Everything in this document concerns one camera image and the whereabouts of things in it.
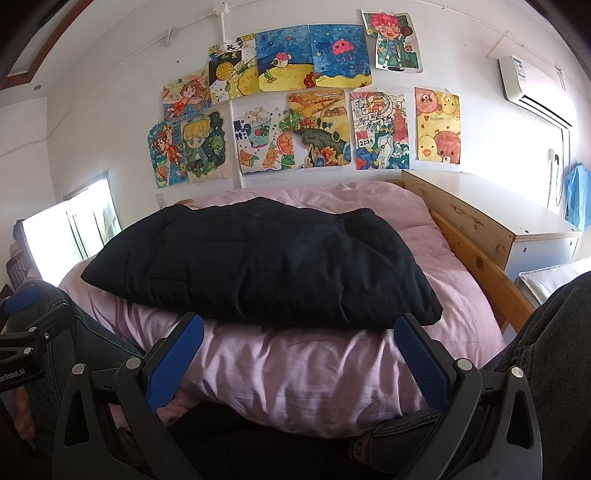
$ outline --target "black puffer jacket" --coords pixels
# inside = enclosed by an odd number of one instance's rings
[[[334,215],[266,198],[165,208],[126,228],[82,274],[135,303],[271,327],[389,329],[442,307],[396,231],[370,209]]]

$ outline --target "child's drawing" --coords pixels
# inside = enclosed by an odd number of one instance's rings
[[[377,38],[377,68],[395,72],[423,71],[417,35],[408,13],[390,15],[384,12],[362,11],[362,14],[367,34]]]
[[[226,161],[226,141],[220,112],[196,115],[179,122],[190,183],[228,178],[220,169]]]
[[[409,168],[404,95],[351,92],[357,168]]]
[[[415,88],[419,160],[460,163],[460,99],[449,92]]]
[[[182,120],[196,115],[212,104],[209,95],[207,69],[190,73],[183,78],[164,86],[164,120]]]
[[[212,103],[260,92],[254,34],[209,48]]]
[[[296,167],[289,111],[265,103],[237,119],[234,134],[243,173]]]
[[[316,85],[357,88],[371,83],[361,25],[309,25]]]
[[[255,37],[261,90],[301,90],[316,85],[308,25],[269,30]]]
[[[288,95],[292,132],[308,149],[304,168],[351,162],[349,116],[344,90],[317,90]]]
[[[187,181],[187,160],[178,123],[155,125],[148,134],[148,146],[159,189]]]

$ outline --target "white pillow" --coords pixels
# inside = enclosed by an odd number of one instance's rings
[[[591,271],[591,257],[569,264],[522,272],[519,274],[522,281],[519,286],[522,291],[525,287],[524,294],[528,299],[533,296],[542,305],[561,286],[588,271]]]

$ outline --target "pink bed sheet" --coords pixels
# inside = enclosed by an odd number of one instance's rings
[[[324,212],[373,209],[412,250],[444,307],[441,320],[426,327],[428,334],[455,358],[469,358],[478,367],[504,348],[484,294],[449,249],[420,197],[386,182],[365,181],[236,190],[194,206],[228,205],[257,196]],[[176,314],[133,304],[82,281],[87,262],[77,265],[61,287],[98,322],[144,350],[174,328]],[[259,424],[320,437],[361,434],[382,420],[425,406],[391,330],[277,331],[206,320],[203,344],[181,389],[175,405],[161,413],[165,420],[181,415],[192,398],[227,404]]]

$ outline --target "blue gripper pad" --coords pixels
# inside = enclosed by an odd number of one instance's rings
[[[203,319],[194,315],[150,375],[146,400],[153,413],[173,399],[183,375],[203,342],[203,335]]]
[[[447,410],[451,403],[449,377],[406,317],[396,319],[394,338],[427,405],[440,411]]]
[[[21,310],[39,300],[39,290],[37,287],[28,287],[10,297],[4,304],[4,312],[7,315],[16,315]]]

